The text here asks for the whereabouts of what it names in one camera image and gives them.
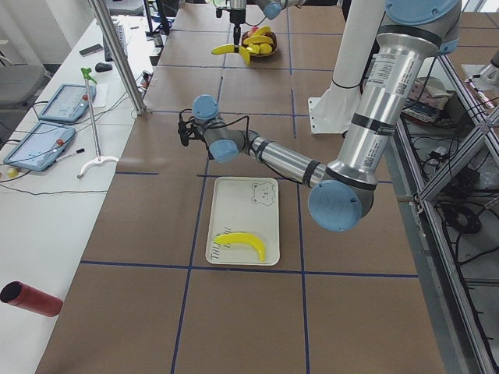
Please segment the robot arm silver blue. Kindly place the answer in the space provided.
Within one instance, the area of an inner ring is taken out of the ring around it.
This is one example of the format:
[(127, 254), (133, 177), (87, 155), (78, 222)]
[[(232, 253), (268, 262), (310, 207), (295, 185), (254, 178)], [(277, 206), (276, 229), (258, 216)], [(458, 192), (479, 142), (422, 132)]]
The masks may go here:
[(246, 153), (286, 178), (309, 186), (310, 216), (329, 231), (346, 231), (365, 217), (377, 187), (375, 171), (395, 132), (409, 92), (427, 58), (458, 44), (458, 1), (345, 1), (346, 24), (330, 88), (310, 102), (319, 129), (336, 125), (346, 137), (327, 164), (252, 130), (223, 121), (217, 101), (201, 95), (193, 117), (179, 124), (183, 145), (205, 143), (219, 163)]
[[(260, 8), (264, 17), (275, 19), (283, 9), (291, 6), (304, 5), (305, 0), (257, 0), (254, 3)], [(241, 41), (241, 25), (246, 22), (247, 0), (229, 0), (228, 12), (229, 21), (233, 25), (233, 42), (235, 51), (239, 51)]]

